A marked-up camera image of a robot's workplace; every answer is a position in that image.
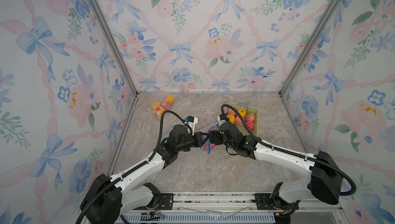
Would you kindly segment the blue zipper clear bag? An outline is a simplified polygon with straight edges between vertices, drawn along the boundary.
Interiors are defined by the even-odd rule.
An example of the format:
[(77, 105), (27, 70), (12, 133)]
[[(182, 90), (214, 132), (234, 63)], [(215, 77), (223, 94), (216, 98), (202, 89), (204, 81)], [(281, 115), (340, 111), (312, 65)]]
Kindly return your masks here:
[[(212, 132), (216, 131), (219, 129), (218, 124), (216, 124), (216, 126), (211, 127), (206, 133), (211, 134)], [(210, 138), (205, 142), (205, 144), (200, 148), (200, 151), (204, 152), (205, 154), (209, 153), (208, 151), (208, 145), (211, 143)]]

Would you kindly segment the green plastic basket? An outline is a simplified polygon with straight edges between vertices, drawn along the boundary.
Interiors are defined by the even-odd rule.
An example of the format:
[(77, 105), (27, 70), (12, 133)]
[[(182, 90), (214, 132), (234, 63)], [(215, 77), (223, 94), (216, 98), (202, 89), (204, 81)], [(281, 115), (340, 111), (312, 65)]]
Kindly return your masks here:
[(259, 109), (257, 107), (251, 106), (251, 105), (245, 105), (245, 104), (240, 104), (236, 102), (228, 102), (228, 105), (232, 106), (234, 109), (239, 110), (239, 109), (244, 109), (246, 110), (246, 117), (243, 120), (246, 121), (252, 121), (255, 124), (255, 129), (253, 131), (246, 129), (244, 125), (242, 124), (240, 118), (236, 115), (236, 112), (233, 110), (230, 110), (229, 108), (226, 108), (226, 113), (228, 116), (229, 121), (232, 124), (235, 124), (240, 132), (242, 132), (244, 135), (250, 135), (249, 131), (251, 131), (256, 137), (258, 136), (257, 131), (258, 131), (258, 113)]

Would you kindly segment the pink zipper clear bag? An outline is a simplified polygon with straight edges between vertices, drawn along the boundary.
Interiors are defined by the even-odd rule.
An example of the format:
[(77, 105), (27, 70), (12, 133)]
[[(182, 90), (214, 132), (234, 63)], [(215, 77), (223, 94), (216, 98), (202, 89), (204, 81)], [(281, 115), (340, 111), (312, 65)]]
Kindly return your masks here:
[[(157, 117), (157, 115), (155, 114), (154, 110), (157, 107), (161, 106), (161, 102), (165, 101), (166, 96), (169, 94), (170, 93), (162, 93), (162, 92), (149, 94), (147, 99), (142, 102), (141, 107), (137, 109), (136, 113), (140, 116), (143, 116), (144, 118), (155, 117), (159, 119), (159, 117)], [(170, 95), (174, 96), (174, 101), (173, 101), (174, 103), (177, 95), (176, 94), (170, 94)]]

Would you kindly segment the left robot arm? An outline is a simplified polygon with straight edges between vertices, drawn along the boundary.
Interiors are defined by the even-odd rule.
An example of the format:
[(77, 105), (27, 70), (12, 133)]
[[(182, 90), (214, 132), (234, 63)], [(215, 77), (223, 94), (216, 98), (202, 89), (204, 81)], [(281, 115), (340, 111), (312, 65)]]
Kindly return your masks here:
[(173, 163), (179, 152), (200, 148), (208, 139), (207, 133), (190, 132), (185, 125), (175, 125), (141, 162), (118, 174), (98, 176), (81, 203), (76, 223), (86, 218), (91, 224), (113, 224), (128, 211), (156, 208), (160, 191), (146, 179)]

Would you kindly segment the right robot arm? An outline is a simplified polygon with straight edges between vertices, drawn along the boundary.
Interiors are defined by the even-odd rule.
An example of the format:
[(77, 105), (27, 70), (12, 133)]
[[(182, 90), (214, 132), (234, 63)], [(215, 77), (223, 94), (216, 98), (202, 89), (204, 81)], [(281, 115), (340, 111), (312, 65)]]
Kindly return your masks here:
[(326, 153), (314, 155), (274, 146), (255, 136), (243, 135), (230, 122), (211, 132), (210, 141), (225, 145), (241, 157), (271, 162), (301, 175), (300, 180), (278, 183), (270, 197), (263, 201), (276, 209), (290, 209), (299, 200), (313, 198), (331, 205), (339, 203), (343, 177)]

